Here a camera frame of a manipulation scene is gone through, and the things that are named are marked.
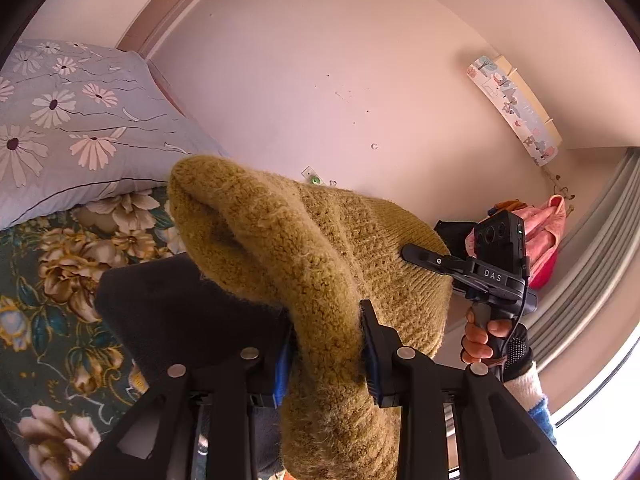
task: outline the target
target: black fingerless glove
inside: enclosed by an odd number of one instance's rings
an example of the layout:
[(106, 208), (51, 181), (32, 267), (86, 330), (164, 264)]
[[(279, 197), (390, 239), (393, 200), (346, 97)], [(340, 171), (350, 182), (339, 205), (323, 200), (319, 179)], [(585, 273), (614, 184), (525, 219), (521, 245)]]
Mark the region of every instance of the black fingerless glove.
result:
[(504, 364), (503, 378), (504, 382), (511, 381), (525, 374), (532, 362), (533, 351), (529, 347), (529, 339), (527, 338), (527, 327), (522, 323), (518, 323), (513, 336), (509, 340), (507, 346), (507, 362)]

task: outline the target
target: mustard yellow knit sweater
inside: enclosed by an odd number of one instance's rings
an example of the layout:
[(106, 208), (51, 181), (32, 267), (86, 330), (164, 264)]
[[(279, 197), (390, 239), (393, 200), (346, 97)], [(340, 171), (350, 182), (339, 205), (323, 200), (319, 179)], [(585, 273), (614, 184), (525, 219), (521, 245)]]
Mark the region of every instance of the mustard yellow knit sweater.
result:
[(282, 455), (298, 480), (392, 480), (399, 414), (367, 392), (358, 302), (434, 355), (450, 278), (404, 262), (438, 235), (397, 205), (193, 156), (169, 182), (171, 210), (202, 272), (240, 298), (285, 305), (300, 348), (282, 407)]

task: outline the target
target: bed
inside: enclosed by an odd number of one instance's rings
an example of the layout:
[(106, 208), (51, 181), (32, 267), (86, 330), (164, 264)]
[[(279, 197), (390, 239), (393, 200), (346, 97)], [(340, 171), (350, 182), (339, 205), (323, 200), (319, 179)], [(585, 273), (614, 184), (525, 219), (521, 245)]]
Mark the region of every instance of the bed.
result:
[(94, 308), (100, 277), (184, 251), (171, 166), (223, 152), (140, 56), (72, 41), (15, 46), (0, 118), (0, 418), (39, 478), (65, 479), (147, 388)]

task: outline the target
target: sweater sleeve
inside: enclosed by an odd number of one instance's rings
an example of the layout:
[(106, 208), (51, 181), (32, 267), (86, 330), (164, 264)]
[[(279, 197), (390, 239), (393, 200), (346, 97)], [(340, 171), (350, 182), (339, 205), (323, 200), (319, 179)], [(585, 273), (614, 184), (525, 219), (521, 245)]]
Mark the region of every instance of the sweater sleeve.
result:
[(533, 362), (525, 374), (507, 381), (504, 386), (520, 405), (529, 412), (531, 418), (545, 432), (549, 440), (556, 444), (554, 425), (551, 423), (551, 413), (547, 405), (547, 398), (542, 393), (536, 363)]

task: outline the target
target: gray cushion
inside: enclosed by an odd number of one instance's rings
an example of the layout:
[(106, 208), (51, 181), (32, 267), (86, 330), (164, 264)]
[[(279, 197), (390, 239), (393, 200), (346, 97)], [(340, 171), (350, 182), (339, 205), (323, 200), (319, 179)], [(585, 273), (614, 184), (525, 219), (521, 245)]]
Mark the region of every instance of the gray cushion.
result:
[(0, 230), (161, 186), (192, 153), (223, 155), (134, 52), (23, 40), (0, 71)]

